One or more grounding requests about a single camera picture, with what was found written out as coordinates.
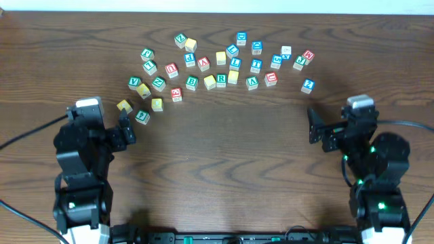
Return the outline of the green B block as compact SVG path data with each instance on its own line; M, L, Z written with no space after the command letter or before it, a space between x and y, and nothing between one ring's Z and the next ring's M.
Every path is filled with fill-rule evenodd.
M195 91L197 89L198 82L199 80L197 77L188 76L188 78L186 79L186 88Z

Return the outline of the blue T block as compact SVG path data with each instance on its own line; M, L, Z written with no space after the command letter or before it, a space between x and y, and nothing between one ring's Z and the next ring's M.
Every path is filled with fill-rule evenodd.
M258 74L260 73L261 68L262 68L262 60L253 59L250 66L250 72Z

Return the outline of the yellow O block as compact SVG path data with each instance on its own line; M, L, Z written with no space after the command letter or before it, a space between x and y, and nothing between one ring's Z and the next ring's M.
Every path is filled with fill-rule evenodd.
M230 70L228 73L228 84L236 85L239 78L239 72L236 70Z

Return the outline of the green R block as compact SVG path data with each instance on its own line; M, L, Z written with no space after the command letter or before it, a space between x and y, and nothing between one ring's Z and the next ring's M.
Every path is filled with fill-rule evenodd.
M226 74L217 74L216 75L216 87L226 87L227 83L227 75Z

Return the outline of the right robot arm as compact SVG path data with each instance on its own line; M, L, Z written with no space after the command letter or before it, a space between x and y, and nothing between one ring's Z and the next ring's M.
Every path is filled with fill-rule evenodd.
M324 152L339 150L352 171L349 205L363 243L407 243L410 220L399 189L409 164L410 144L398 134L376 134L379 112L374 106L344 106L342 121L326 125L308 108L309 142Z

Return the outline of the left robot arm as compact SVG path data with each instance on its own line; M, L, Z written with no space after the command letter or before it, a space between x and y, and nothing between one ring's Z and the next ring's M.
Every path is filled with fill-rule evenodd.
M136 142L130 118L104 126L100 107L68 108L68 123L54 138L62 171L55 179L53 215L66 243L110 243L113 189L108 182L114 153Z

